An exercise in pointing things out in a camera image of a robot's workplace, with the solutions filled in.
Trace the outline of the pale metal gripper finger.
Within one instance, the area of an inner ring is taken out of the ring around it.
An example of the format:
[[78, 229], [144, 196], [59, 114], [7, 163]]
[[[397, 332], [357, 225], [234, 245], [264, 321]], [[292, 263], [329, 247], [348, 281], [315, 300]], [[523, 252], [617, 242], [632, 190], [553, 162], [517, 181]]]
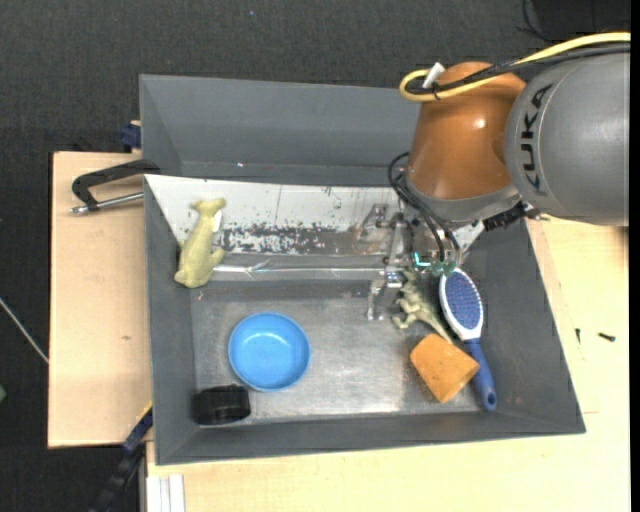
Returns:
[[389, 206], [386, 203], [376, 203], [366, 215], [359, 233], [359, 250], [362, 253], [389, 252], [394, 227], [388, 211]]
[[369, 286], [366, 317], [368, 320], [384, 319], [403, 287], [398, 271], [383, 271]]

